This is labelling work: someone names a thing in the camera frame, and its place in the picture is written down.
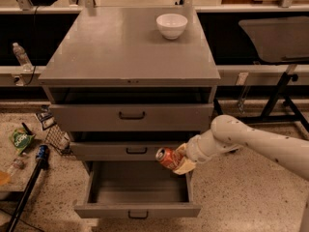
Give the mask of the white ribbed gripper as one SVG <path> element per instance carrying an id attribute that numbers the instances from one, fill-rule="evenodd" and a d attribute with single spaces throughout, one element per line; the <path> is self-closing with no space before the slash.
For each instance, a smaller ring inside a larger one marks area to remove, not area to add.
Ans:
<path id="1" fill-rule="evenodd" d="M 226 145 L 217 140 L 210 130 L 195 135 L 185 144 L 180 145 L 175 152 L 179 156 L 185 156 L 174 161 L 174 173 L 186 174 L 196 167 L 196 163 L 204 163 L 214 156 L 221 154 Z"/>

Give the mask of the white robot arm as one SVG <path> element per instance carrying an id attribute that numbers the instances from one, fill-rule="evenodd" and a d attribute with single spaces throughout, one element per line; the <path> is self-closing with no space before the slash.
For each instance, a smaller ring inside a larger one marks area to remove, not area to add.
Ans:
<path id="1" fill-rule="evenodd" d="M 307 139 L 220 115 L 177 151 L 184 160 L 176 172 L 197 171 L 203 205 L 183 232 L 308 232 Z"/>

